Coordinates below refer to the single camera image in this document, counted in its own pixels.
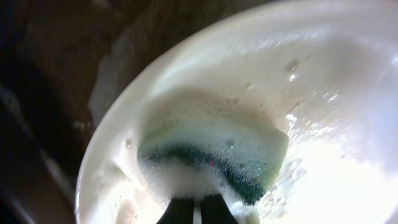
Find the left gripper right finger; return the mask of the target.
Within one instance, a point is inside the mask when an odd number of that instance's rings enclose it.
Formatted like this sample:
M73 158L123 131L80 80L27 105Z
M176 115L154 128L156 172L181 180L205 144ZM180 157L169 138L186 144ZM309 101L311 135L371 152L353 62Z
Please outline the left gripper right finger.
M200 202L202 224L238 224L221 194L208 195Z

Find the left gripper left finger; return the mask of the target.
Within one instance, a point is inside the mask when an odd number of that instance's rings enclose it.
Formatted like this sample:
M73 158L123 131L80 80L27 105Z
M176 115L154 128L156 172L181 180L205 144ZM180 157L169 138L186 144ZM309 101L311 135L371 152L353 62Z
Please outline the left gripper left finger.
M157 224L192 224L193 210L192 198L173 198Z

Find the green yellow sponge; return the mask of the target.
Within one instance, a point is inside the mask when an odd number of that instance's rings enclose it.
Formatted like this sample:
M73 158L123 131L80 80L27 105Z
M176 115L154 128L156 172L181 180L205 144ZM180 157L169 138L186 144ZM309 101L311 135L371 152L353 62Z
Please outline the green yellow sponge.
M274 184L288 147L288 135L264 123L170 119L143 135L137 162L166 197L226 194L252 206Z

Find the white plate with sauce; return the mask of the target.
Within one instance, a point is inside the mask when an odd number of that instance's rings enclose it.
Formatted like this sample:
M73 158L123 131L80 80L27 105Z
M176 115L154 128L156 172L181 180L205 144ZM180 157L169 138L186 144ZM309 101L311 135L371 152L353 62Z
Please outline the white plate with sauce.
M397 222L397 2L279 1L191 35L102 107L78 175L77 223L157 223L173 198L140 170L148 130L252 121L289 137L256 204L221 194L238 223Z

